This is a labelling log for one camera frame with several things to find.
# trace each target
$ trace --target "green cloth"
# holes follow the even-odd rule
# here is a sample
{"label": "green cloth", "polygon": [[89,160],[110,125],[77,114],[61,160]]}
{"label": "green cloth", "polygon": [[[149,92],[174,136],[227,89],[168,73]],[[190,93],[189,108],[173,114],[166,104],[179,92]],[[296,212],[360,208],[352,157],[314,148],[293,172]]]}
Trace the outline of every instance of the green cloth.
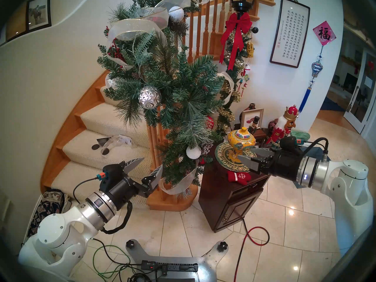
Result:
{"label": "green cloth", "polygon": [[305,142],[311,137],[309,133],[299,130],[291,130],[290,135],[295,136],[296,139],[304,140]]}

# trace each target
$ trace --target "red paper sign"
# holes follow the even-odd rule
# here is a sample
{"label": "red paper sign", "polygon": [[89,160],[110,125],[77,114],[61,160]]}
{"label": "red paper sign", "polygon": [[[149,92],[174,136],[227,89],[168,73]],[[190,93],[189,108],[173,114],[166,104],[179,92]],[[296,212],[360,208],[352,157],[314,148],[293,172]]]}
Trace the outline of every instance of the red paper sign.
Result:
{"label": "red paper sign", "polygon": [[313,32],[315,32],[323,46],[337,38],[327,21],[324,21],[319,26],[315,27]]}

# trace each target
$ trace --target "yellow porcelain jar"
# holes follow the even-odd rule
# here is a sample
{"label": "yellow porcelain jar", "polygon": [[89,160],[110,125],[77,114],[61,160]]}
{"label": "yellow porcelain jar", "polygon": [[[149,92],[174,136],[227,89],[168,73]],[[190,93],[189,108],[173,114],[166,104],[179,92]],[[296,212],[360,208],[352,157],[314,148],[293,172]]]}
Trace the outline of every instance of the yellow porcelain jar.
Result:
{"label": "yellow porcelain jar", "polygon": [[244,148],[256,144],[255,138],[249,133],[246,127],[231,131],[228,134],[228,141],[233,148],[232,152],[229,153],[229,158],[234,162],[240,162],[238,155],[242,154]]}

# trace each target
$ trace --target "green cable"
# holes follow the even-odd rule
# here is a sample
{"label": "green cable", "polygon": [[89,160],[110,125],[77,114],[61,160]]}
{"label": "green cable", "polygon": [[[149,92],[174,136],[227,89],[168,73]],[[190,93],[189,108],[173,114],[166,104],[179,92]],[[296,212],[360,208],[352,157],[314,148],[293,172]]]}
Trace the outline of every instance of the green cable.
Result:
{"label": "green cable", "polygon": [[[128,255],[127,255],[127,254],[126,254],[121,248],[119,248],[119,247],[117,247],[117,246],[113,246],[113,245],[108,245],[108,246],[105,246],[105,247],[115,247],[115,248],[121,250],[121,252],[122,252],[124,255],[127,256],[128,260],[129,260],[129,263],[130,263],[130,257],[129,257],[129,256],[128,256]],[[94,270],[97,272],[98,276],[100,276],[100,277],[103,279],[104,282],[107,282],[107,281],[105,280],[105,278],[109,279],[109,278],[111,278],[115,273],[118,273],[118,272],[122,271],[122,270],[118,270],[118,268],[119,268],[119,267],[122,267],[122,266],[125,266],[125,265],[123,265],[123,264],[117,265],[117,267],[115,268],[114,271],[110,271],[110,272],[102,272],[102,273],[99,272],[99,271],[95,268],[95,265],[94,265],[94,257],[95,257],[95,254],[96,254],[101,248],[104,248],[104,246],[101,246],[101,247],[97,248],[97,250],[94,252],[94,255],[93,255],[93,267],[94,267]]]}

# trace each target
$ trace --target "gold plate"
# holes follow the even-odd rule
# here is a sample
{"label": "gold plate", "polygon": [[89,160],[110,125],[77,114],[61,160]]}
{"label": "gold plate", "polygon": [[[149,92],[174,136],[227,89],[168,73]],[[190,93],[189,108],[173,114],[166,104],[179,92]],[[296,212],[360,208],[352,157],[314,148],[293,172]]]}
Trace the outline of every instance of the gold plate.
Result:
{"label": "gold plate", "polygon": [[[256,157],[256,155],[250,152],[250,150],[247,148],[243,150],[243,155]],[[231,152],[231,150],[233,150],[233,148],[228,142],[221,143],[215,148],[215,158],[221,164],[222,167],[230,171],[248,172],[249,169],[241,162],[233,162],[229,158],[229,153]]]}

